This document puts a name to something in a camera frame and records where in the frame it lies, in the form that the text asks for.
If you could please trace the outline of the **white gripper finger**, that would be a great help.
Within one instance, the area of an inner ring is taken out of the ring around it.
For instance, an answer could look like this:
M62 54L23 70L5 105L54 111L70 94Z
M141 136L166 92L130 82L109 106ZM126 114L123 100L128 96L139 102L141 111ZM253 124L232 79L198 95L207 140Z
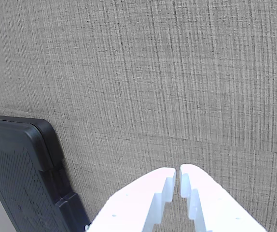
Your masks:
M196 232L264 232L220 184L192 164L180 166L180 196L187 201L188 218Z
M162 167L131 182L109 197L87 232L151 232L161 224L166 203L172 202L174 168Z

